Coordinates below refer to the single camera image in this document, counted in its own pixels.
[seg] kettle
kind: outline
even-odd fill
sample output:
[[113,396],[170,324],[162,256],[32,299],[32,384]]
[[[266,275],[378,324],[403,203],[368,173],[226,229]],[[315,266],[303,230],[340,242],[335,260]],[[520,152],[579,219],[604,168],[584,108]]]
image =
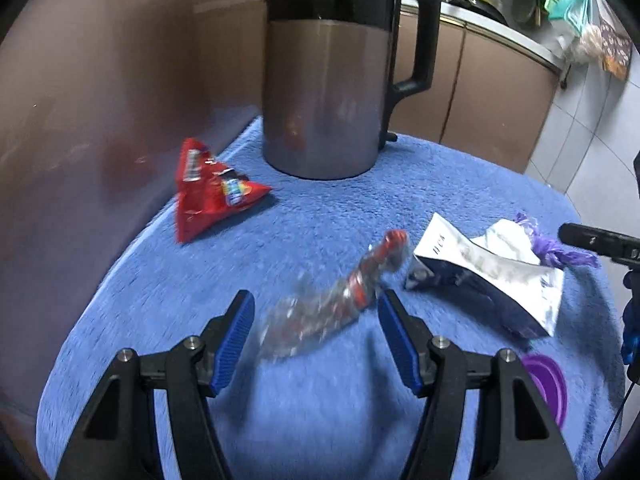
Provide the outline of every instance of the kettle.
[[334,180],[373,167],[394,106],[433,78],[441,0],[417,0],[412,76],[393,83],[401,0],[265,0],[265,160]]

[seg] kitchen counter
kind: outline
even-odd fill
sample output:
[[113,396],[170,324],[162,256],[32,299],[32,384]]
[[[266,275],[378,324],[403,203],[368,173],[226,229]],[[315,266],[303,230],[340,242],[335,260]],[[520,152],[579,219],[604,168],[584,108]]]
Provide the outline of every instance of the kitchen counter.
[[[417,12],[417,2],[415,0],[402,0],[402,9],[405,12],[415,14]],[[506,27],[495,20],[481,16],[476,12],[442,2],[440,4],[440,15],[441,18],[455,20],[461,25],[467,25],[476,32],[480,32],[481,34],[485,33],[485,35],[492,36],[498,41],[502,40],[509,46],[516,47],[516,49],[521,51],[523,54],[527,54],[529,57],[546,64],[553,70],[560,71],[564,66],[564,60],[555,56],[544,45],[532,40],[513,28]]]

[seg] purple bowl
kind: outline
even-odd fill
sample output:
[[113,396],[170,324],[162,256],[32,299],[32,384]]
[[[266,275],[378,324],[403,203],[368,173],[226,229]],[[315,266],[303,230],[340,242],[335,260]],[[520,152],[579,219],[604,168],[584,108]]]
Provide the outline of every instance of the purple bowl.
[[568,396],[566,381],[558,363],[544,355],[526,355],[521,361],[538,387],[542,398],[545,399],[558,428],[562,429],[566,418]]

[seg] blue fabric surface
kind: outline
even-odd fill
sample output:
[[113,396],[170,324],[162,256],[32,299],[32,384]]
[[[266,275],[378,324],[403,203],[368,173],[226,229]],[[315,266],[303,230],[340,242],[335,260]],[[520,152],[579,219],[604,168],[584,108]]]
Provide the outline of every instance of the blue fabric surface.
[[[317,286],[345,275],[386,229],[405,228],[417,242],[433,212],[466,236],[500,218],[527,212],[542,232],[578,218],[565,197],[526,176],[464,153],[400,136],[367,173],[337,182],[299,180],[261,157],[261,120],[223,154],[273,197],[212,227],[191,244],[175,243],[170,203],[114,265],[62,346],[38,409],[37,447],[53,477],[85,402],[115,352],[164,351],[200,333],[235,293],[255,295],[257,317],[291,293],[300,272]],[[594,478],[596,455],[623,395],[615,309],[602,270],[566,272],[557,336],[513,340],[491,305],[469,291],[407,292],[403,269],[388,277],[410,314],[469,351],[511,346],[551,356],[568,383],[563,429],[578,476]],[[374,311],[321,349],[254,367],[243,353],[230,386],[210,402],[213,421],[237,480],[398,478],[424,407],[402,386]],[[179,478],[166,397],[156,393],[166,478]],[[466,479],[478,394],[467,393],[454,470]],[[612,453],[618,429],[605,457]]]

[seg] purple string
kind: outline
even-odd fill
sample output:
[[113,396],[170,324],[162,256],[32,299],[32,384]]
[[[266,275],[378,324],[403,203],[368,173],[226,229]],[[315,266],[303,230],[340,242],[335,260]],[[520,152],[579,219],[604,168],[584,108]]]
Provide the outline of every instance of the purple string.
[[540,259],[541,265],[556,269],[583,265],[595,268],[600,266],[596,254],[569,250],[558,240],[543,235],[535,218],[518,213],[514,221],[524,228],[531,240],[531,250]]

